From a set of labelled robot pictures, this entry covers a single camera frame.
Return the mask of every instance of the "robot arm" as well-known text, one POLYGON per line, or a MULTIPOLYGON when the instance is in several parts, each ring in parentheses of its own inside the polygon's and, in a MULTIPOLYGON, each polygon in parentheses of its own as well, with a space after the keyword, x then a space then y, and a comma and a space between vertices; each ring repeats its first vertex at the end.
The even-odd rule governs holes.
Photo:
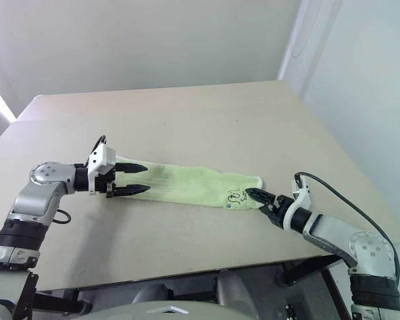
POLYGON ((302 234, 312 244, 340 256, 348 266, 356 320, 400 319, 395 252, 380 234, 358 229, 330 215, 308 210, 309 188, 305 177, 293 184, 292 198, 251 188, 249 196, 263 203, 261 212, 271 222, 290 232, 302 234))
POLYGON ((45 162, 32 168, 28 184, 16 198, 0 231, 0 319, 23 319, 30 312, 38 276, 28 271, 40 256, 46 231, 59 210, 64 195, 96 191, 107 197, 134 195, 149 189, 144 185, 115 186, 115 172, 136 173, 146 167, 116 163, 114 150, 102 136, 86 165, 45 162))

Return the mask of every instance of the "table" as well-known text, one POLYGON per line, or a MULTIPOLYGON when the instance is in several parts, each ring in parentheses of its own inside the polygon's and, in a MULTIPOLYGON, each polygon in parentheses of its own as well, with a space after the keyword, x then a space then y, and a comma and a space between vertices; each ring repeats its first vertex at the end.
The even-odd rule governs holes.
MULTIPOLYGON (((258 175, 291 195, 296 171, 332 184, 400 242, 400 222, 330 133, 280 81, 44 95, 0 137, 0 229, 43 161, 82 163, 101 134, 123 155, 155 163, 258 175)), ((313 208, 371 226, 310 182, 313 208)), ((52 224, 35 272, 38 290, 84 287, 325 254, 274 227, 259 210, 62 198, 73 220, 52 224)))

